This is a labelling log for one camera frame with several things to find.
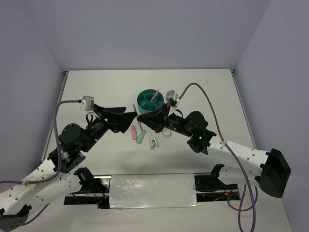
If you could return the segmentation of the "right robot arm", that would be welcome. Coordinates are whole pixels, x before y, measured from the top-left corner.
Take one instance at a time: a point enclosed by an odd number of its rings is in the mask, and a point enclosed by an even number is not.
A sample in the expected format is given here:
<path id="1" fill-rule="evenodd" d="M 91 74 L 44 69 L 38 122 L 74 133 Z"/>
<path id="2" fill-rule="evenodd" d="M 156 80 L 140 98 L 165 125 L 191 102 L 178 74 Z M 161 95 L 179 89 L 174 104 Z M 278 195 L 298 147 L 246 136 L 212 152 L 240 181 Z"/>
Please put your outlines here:
<path id="1" fill-rule="evenodd" d="M 181 117 L 175 113 L 170 114 L 166 103 L 153 112 L 139 115 L 137 120 L 156 133 L 169 129 L 189 137 L 187 144 L 196 153 L 235 161 L 236 167 L 220 163 L 213 167 L 210 177 L 213 188 L 221 189 L 229 184 L 250 184 L 272 197 L 283 197 L 291 168 L 279 150 L 257 150 L 223 140 L 207 129 L 208 122 L 201 112 L 193 111 L 187 117 Z"/>

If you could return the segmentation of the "pink gel pen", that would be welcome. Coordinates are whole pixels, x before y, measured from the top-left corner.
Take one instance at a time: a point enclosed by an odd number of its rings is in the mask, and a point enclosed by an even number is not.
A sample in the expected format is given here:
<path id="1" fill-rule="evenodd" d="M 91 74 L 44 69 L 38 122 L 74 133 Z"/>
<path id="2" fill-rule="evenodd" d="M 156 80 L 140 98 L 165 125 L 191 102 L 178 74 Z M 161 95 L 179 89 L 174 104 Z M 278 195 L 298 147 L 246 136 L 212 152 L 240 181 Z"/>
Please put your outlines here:
<path id="1" fill-rule="evenodd" d="M 154 99 L 156 98 L 156 96 L 158 95 L 158 93 L 159 93 L 159 89 L 154 93 L 154 95 L 152 96 L 152 98 L 151 98 L 151 102 L 152 101 L 154 101 Z"/>

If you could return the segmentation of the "green highlighter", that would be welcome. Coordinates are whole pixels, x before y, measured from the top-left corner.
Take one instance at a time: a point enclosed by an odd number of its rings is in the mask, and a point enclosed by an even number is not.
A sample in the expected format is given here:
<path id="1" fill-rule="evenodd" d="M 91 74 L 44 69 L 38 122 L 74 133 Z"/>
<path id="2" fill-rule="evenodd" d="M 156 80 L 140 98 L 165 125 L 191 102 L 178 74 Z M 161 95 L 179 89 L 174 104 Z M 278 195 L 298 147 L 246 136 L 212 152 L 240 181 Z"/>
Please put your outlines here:
<path id="1" fill-rule="evenodd" d="M 138 135 L 138 137 L 137 137 L 137 139 L 136 139 L 136 143 L 137 143 L 137 144 L 141 144 L 142 141 L 143 141 L 143 139 L 144 139 L 144 137 L 145 137 L 145 135 L 146 135 L 146 130 L 143 130 L 143 131 Z"/>

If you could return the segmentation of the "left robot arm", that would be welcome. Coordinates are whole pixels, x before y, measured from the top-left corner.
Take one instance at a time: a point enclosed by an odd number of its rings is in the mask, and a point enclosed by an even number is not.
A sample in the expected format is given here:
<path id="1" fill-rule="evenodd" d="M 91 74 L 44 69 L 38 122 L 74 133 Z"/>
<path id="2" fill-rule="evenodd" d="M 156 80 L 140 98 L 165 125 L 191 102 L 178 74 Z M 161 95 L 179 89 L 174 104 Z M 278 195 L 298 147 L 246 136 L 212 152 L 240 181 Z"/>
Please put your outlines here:
<path id="1" fill-rule="evenodd" d="M 0 194 L 0 229 L 10 232 L 28 223 L 28 217 L 58 198 L 72 193 L 88 193 L 97 187 L 88 168 L 79 167 L 84 153 L 107 132 L 126 132 L 137 116 L 125 107 L 94 105 L 87 112 L 86 128 L 70 123 L 56 134 L 56 149 L 28 176 Z"/>

